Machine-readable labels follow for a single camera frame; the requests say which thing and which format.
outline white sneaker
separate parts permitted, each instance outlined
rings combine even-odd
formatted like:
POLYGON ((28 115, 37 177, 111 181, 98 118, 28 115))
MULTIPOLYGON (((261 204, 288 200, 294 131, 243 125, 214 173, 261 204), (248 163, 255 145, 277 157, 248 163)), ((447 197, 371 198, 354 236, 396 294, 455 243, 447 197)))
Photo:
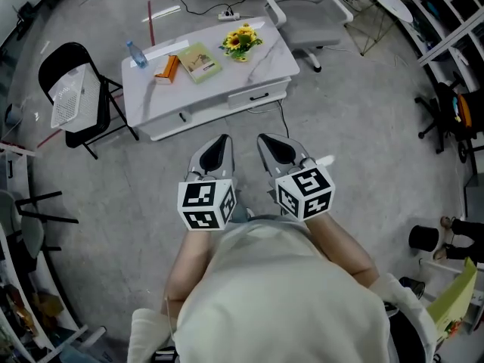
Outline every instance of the white sneaker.
POLYGON ((360 7, 360 4, 358 3, 358 0, 343 0, 343 1, 351 8, 353 8, 355 11, 361 12, 361 7, 360 7))

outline white mesh basket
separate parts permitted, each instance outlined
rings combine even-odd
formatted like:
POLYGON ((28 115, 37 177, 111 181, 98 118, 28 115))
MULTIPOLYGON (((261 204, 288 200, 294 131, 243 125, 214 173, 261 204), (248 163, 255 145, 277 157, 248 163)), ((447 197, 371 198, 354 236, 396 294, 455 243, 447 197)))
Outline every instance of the white mesh basket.
POLYGON ((101 83, 91 65, 72 69, 57 81, 51 128, 79 132, 98 121, 101 83))

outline book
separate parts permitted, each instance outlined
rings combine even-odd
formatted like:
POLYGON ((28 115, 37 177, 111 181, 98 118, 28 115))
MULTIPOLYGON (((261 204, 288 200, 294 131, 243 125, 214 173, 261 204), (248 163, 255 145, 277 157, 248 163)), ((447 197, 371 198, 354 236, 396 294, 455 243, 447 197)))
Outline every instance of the book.
POLYGON ((178 53, 178 59, 195 83, 217 74, 222 66, 202 43, 195 43, 178 53))
POLYGON ((176 55, 162 55, 154 71, 154 78, 159 85, 171 85, 175 79, 179 59, 176 55))

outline chair wheel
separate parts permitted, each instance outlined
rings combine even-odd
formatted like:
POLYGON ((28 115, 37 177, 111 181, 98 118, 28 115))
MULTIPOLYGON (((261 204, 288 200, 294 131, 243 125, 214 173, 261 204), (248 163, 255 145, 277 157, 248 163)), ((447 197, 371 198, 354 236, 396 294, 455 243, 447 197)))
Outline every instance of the chair wheel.
POLYGON ((461 163, 464 164, 467 161, 467 150, 466 150, 466 147, 465 147, 465 145, 462 141, 459 141, 459 143, 457 145, 457 149, 458 149, 458 152, 459 152, 459 159, 460 159, 461 163))

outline green book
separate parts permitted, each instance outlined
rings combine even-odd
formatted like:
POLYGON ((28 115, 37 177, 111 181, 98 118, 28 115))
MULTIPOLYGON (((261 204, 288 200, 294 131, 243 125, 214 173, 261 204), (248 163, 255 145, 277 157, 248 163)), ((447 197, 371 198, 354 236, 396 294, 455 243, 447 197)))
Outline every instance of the green book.
POLYGON ((221 69, 220 63, 202 43, 195 43, 178 53, 178 59, 195 83, 200 83, 221 69))

